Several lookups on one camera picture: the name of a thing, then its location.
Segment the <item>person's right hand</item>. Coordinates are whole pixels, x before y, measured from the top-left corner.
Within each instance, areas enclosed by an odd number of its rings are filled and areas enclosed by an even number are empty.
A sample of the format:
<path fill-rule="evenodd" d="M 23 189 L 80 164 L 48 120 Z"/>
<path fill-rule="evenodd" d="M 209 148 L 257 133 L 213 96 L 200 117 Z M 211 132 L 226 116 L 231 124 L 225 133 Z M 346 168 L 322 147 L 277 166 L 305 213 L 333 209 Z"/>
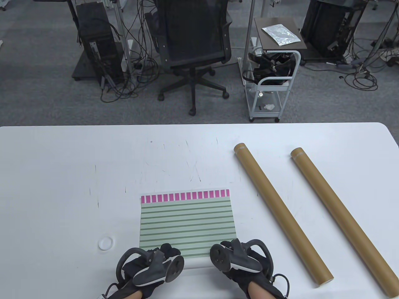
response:
<path fill-rule="evenodd" d="M 274 264 L 265 243 L 252 239 L 246 243 L 238 238 L 222 241 L 210 250 L 213 265 L 237 283 L 247 298 L 283 299 L 274 284 Z"/>

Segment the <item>person's left hand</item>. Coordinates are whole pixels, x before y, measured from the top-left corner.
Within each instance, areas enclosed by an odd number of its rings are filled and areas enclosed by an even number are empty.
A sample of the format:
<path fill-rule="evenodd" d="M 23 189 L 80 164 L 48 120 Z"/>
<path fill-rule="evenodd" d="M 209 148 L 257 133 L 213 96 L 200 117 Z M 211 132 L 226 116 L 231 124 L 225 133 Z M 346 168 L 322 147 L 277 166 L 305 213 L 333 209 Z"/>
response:
<path fill-rule="evenodd" d="M 105 298 L 149 298 L 156 287 L 175 280 L 184 269 L 184 258 L 180 250 L 169 243 L 160 248 L 145 251 L 141 248 L 128 249 L 116 267 L 117 291 Z"/>

